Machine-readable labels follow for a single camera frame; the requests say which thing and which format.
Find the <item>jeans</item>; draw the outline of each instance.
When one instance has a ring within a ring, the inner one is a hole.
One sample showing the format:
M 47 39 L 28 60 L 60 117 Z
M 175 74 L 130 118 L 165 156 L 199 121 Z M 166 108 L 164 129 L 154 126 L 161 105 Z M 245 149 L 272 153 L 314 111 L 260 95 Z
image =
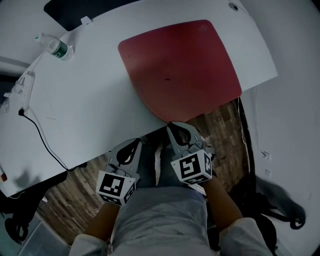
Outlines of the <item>jeans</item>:
M 172 146 L 169 144 L 160 153 L 160 178 L 158 187 L 183 187 L 184 183 L 180 182 L 171 161 L 174 156 Z M 154 188 L 156 186 L 155 170 L 155 152 L 147 145 L 142 145 L 139 167 L 137 173 L 140 175 L 140 182 L 137 188 Z

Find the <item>white desk surface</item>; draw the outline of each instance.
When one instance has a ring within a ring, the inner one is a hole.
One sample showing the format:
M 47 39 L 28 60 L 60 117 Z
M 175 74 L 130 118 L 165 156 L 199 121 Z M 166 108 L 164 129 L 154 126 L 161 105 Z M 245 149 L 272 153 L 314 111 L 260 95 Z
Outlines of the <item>white desk surface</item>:
M 228 0 L 141 0 L 122 6 L 61 38 L 74 47 L 70 61 L 45 53 L 27 69 L 35 66 L 28 116 L 40 124 L 51 150 L 68 168 L 165 125 L 136 94 L 118 44 L 203 19 L 219 34 L 243 91 L 277 76 L 256 24 L 241 9 L 232 10 Z M 10 99 L 10 113 L 0 116 L 0 163 L 8 177 L 0 189 L 7 196 L 64 171 L 45 150 L 35 126 L 18 116 L 17 97 Z

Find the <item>red placemat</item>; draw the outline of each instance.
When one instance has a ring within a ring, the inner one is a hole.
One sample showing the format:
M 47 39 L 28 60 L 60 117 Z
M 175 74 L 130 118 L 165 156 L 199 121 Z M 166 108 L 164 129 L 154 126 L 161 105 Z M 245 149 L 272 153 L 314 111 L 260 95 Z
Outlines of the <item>red placemat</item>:
M 139 96 L 166 122 L 185 122 L 241 95 L 232 62 L 208 20 L 145 32 L 122 41 L 118 50 Z

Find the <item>power strip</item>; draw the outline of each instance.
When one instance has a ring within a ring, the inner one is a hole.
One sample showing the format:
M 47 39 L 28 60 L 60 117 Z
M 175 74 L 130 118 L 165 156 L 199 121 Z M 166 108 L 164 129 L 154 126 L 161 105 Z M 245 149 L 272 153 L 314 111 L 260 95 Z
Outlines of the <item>power strip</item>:
M 29 103 L 34 82 L 35 77 L 27 73 L 18 80 L 14 88 L 20 96 L 19 109 L 23 109 L 26 116 L 28 116 Z

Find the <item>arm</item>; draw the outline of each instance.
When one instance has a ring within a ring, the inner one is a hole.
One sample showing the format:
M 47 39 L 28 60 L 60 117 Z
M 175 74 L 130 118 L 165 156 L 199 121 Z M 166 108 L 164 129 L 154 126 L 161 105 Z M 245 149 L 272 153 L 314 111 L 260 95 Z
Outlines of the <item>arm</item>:
M 118 205 L 105 203 L 84 233 L 107 241 L 111 238 L 119 209 L 120 206 Z
M 235 202 L 215 176 L 205 182 L 203 188 L 208 197 L 212 216 L 219 231 L 224 230 L 243 217 Z

